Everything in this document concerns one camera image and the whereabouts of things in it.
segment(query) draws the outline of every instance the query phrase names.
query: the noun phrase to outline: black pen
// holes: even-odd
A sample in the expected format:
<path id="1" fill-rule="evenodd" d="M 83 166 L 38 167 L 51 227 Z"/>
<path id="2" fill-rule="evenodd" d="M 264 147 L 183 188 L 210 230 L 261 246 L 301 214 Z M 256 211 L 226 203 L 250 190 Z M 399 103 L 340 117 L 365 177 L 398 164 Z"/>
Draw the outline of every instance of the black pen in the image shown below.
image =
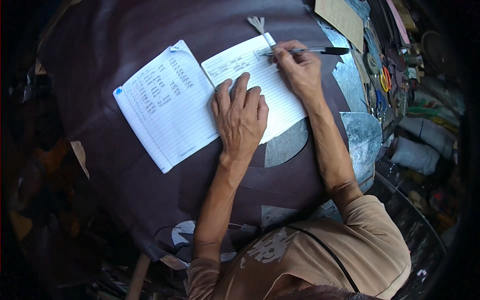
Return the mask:
<path id="1" fill-rule="evenodd" d="M 291 54 L 302 53 L 302 52 L 320 52 L 321 54 L 328 55 L 343 55 L 347 54 L 350 51 L 348 48 L 339 48 L 339 47 L 311 47 L 311 48 L 295 48 L 291 49 L 288 52 Z M 272 56 L 273 51 L 269 51 L 263 55 Z"/>

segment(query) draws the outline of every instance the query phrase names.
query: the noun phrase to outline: lined paper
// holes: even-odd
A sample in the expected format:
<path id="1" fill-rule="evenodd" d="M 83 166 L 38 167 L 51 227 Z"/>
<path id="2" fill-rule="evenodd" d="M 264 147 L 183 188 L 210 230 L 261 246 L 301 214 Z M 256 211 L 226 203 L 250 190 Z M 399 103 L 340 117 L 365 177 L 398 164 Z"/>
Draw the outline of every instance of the lined paper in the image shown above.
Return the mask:
<path id="1" fill-rule="evenodd" d="M 269 113 L 267 128 L 260 144 L 282 134 L 306 117 L 302 103 L 288 89 L 276 65 L 268 62 L 268 56 L 262 55 L 269 51 L 271 48 L 265 38 L 257 36 L 202 62 L 202 67 L 214 86 L 228 78 L 235 81 L 242 73 L 249 72 L 247 88 L 262 88 Z"/>
<path id="2" fill-rule="evenodd" d="M 218 137 L 214 88 L 183 40 L 113 91 L 123 115 L 163 173 Z"/>

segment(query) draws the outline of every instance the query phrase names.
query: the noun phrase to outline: hair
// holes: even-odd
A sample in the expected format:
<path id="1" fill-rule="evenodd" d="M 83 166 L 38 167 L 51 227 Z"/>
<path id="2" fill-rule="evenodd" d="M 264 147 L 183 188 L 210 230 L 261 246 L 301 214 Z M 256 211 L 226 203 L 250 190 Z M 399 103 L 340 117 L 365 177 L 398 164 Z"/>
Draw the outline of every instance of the hair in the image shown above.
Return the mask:
<path id="1" fill-rule="evenodd" d="M 362 293 L 354 293 L 348 291 L 344 288 L 338 288 L 334 286 L 311 286 L 307 288 L 296 288 L 287 293 L 282 295 L 278 295 L 275 297 L 275 300 L 297 300 L 297 299 L 307 299 L 307 300 L 315 300 L 315 299 L 325 299 L 325 296 L 328 299 L 338 299 L 338 300 L 374 300 L 378 299 L 376 297 L 368 296 Z"/>
<path id="2" fill-rule="evenodd" d="M 369 298 L 369 296 L 358 292 L 355 295 L 351 295 L 348 300 L 368 300 Z"/>

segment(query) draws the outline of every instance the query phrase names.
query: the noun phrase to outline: orange scissors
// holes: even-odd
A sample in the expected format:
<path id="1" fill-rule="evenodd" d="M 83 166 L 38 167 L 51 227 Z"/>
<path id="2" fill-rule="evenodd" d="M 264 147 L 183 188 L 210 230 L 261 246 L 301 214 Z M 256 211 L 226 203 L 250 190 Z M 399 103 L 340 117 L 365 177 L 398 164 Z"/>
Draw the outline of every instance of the orange scissors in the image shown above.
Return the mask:
<path id="1" fill-rule="evenodd" d="M 385 66 L 382 67 L 380 72 L 380 84 L 385 92 L 388 92 L 392 89 L 392 79 L 390 78 L 390 73 Z"/>

